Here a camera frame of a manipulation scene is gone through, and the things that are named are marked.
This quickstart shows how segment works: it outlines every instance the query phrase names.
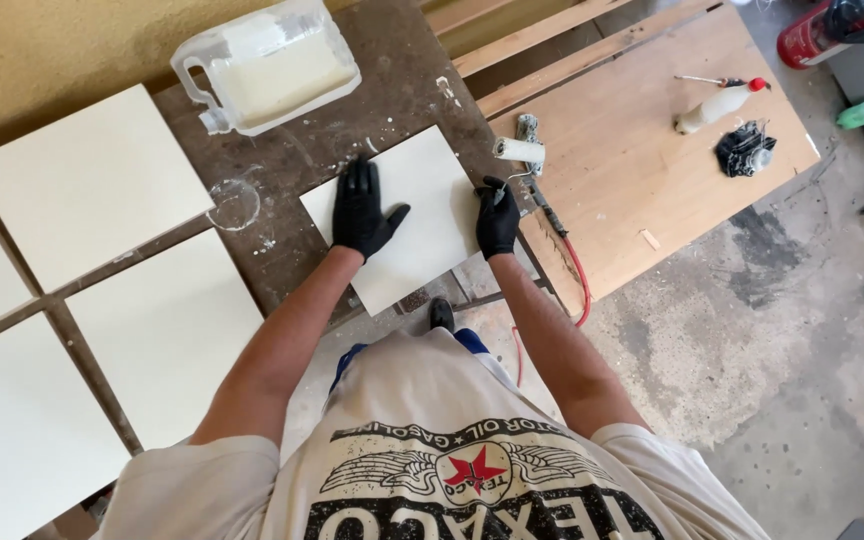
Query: concrete floor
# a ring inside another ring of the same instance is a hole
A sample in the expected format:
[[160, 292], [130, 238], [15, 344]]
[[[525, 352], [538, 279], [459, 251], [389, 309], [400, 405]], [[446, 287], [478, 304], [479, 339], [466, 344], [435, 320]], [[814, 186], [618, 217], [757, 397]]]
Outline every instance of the concrete floor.
[[[835, 127], [845, 103], [828, 69], [795, 72], [775, 53], [779, 31], [811, 7], [740, 11], [822, 161], [594, 303], [582, 329], [654, 430], [702, 452], [776, 539], [832, 539], [864, 521], [864, 130]], [[656, 8], [632, 3], [597, 27], [607, 35]], [[495, 289], [481, 259], [462, 270], [478, 291]], [[290, 402], [283, 457], [317, 422], [346, 350], [400, 327], [421, 332], [425, 317], [387, 310], [322, 338]], [[515, 376], [503, 302], [459, 322]], [[558, 414], [527, 360], [523, 391]]]

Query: red star logo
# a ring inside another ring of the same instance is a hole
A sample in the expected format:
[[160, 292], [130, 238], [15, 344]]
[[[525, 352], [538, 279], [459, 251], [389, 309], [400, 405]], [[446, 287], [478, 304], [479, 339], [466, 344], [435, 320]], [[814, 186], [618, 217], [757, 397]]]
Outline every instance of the red star logo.
[[482, 445], [479, 454], [475, 456], [475, 459], [471, 462], [456, 459], [452, 456], [450, 456], [448, 460], [452, 462], [452, 466], [455, 467], [456, 472], [454, 476], [444, 479], [443, 482], [448, 485], [460, 485], [466, 483], [472, 486], [475, 493], [479, 495], [482, 495], [482, 483], [501, 475], [507, 470], [486, 466], [485, 445]]

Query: hand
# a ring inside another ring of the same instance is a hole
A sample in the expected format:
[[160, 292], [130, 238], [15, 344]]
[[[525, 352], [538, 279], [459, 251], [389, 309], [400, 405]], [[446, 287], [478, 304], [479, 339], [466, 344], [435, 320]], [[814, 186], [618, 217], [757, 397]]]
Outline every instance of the hand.
[[[512, 190], [499, 178], [486, 176], [486, 187], [475, 189], [481, 205], [479, 221], [475, 225], [475, 238], [479, 240], [482, 255], [489, 260], [493, 255], [512, 253], [519, 230], [519, 207]], [[496, 204], [496, 194], [505, 188], [505, 196]]]
[[402, 204], [389, 219], [382, 215], [378, 167], [359, 155], [339, 176], [332, 211], [332, 245], [362, 254], [365, 261], [392, 239], [412, 207]]

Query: person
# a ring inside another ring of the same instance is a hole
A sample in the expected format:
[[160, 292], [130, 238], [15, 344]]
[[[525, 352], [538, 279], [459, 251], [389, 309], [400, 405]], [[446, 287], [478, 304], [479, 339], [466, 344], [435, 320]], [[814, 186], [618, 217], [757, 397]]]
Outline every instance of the person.
[[286, 409], [360, 266], [409, 213], [381, 212], [378, 170], [342, 173], [334, 245], [271, 313], [187, 445], [123, 470], [105, 539], [766, 538], [699, 453], [655, 436], [593, 344], [513, 255], [504, 182], [476, 189], [476, 237], [565, 424], [525, 399], [487, 349], [432, 309], [342, 358], [321, 420], [285, 462]]

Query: texaco t-shirt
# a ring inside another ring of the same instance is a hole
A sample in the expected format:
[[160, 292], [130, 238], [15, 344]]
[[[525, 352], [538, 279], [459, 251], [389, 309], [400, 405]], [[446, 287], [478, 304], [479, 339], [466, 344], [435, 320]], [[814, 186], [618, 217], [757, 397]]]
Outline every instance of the texaco t-shirt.
[[100, 535], [766, 538], [695, 450], [625, 423], [584, 439], [442, 328], [359, 352], [281, 470], [259, 436], [138, 455]]

